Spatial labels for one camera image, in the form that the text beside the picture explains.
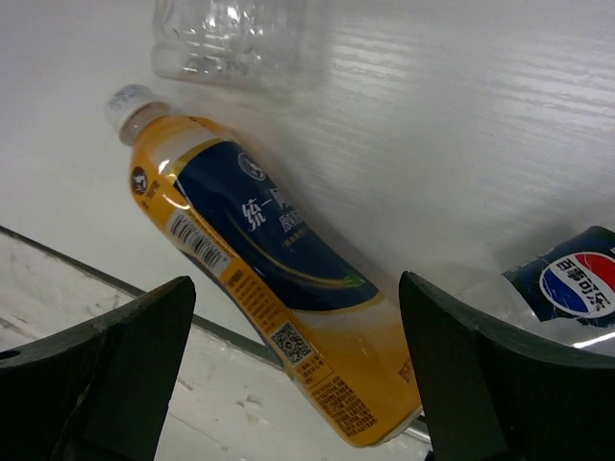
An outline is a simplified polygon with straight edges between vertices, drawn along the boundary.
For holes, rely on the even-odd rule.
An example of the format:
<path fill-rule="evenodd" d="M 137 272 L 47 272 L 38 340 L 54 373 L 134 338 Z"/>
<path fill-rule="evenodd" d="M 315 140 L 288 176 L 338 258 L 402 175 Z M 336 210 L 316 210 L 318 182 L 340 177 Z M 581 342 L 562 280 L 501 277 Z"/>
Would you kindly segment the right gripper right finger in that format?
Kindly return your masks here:
<path fill-rule="evenodd" d="M 613 459 L 613 358 L 518 329 L 411 272 L 399 298 L 431 459 Z"/>

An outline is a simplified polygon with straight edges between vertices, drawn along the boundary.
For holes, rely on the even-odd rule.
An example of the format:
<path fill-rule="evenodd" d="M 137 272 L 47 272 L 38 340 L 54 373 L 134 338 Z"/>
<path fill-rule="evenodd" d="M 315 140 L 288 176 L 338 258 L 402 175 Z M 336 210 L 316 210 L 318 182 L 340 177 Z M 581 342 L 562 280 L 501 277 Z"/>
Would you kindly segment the clear plastic bottle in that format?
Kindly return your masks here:
<path fill-rule="evenodd" d="M 325 66 L 327 1 L 158 1 L 159 77 L 258 93 L 315 87 Z"/>

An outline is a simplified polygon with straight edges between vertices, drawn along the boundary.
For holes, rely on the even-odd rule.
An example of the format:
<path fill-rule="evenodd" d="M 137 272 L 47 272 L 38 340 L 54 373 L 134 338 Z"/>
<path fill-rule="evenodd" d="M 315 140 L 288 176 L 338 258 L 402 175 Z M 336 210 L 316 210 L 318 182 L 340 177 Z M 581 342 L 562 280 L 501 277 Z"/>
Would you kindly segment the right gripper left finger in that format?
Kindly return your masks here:
<path fill-rule="evenodd" d="M 4 460 L 152 460 L 196 301 L 179 277 L 1 353 Z"/>

